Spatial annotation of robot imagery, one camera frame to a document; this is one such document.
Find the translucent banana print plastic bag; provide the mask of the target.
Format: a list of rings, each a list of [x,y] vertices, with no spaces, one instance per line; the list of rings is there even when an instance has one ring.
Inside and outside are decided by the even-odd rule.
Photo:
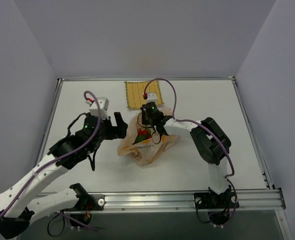
[[[133,144],[137,137],[138,128],[148,128],[151,130],[151,138]],[[128,123],[126,137],[122,139],[117,147],[117,154],[120,157],[132,159],[137,166],[146,166],[169,150],[177,140],[176,135],[159,135],[150,125],[142,123],[142,113],[136,114]]]

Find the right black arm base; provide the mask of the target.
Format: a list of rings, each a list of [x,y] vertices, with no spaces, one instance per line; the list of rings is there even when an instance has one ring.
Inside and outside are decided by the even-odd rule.
[[[196,192],[193,197],[197,219],[202,224],[211,224],[214,228],[223,229],[240,207],[237,193],[231,186],[221,194],[216,194],[209,188],[208,192]],[[200,217],[200,210],[207,210],[207,219]]]

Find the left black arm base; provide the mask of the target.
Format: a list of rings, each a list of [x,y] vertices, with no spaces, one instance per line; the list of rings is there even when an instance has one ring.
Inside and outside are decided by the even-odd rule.
[[[106,203],[105,196],[103,194],[89,194],[80,183],[72,184],[70,186],[76,193],[77,202],[74,207],[70,209],[72,212],[84,212],[84,213],[72,213],[69,216],[72,218],[69,220],[72,227],[85,229],[90,227],[92,220],[91,211],[103,211]]]

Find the fake strawberry bunch with leaves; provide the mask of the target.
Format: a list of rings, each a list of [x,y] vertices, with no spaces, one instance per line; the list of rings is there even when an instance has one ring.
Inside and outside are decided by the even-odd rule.
[[[143,142],[145,140],[148,140],[152,137],[152,132],[149,128],[138,128],[137,129],[137,136],[133,142],[133,144],[137,144],[140,142]]]

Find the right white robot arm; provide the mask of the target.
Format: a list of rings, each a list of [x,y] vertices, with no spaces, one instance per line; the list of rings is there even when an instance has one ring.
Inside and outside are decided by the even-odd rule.
[[[141,108],[142,123],[150,125],[161,136],[179,136],[192,139],[200,157],[207,162],[209,171],[209,200],[214,206],[222,206],[227,200],[226,191],[231,188],[227,172],[231,140],[211,117],[201,121],[175,119],[165,115],[154,102]]]

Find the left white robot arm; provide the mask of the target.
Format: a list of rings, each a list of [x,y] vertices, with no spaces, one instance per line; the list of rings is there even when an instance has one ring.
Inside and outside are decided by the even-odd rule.
[[[20,181],[0,193],[0,234],[10,240],[22,234],[33,222],[46,215],[64,211],[102,210],[103,199],[93,198],[80,183],[46,197],[36,198],[48,185],[77,164],[89,160],[94,171],[95,155],[104,140],[123,139],[128,128],[120,112],[116,125],[110,117],[85,113],[82,129],[70,132],[55,143],[43,159]]]

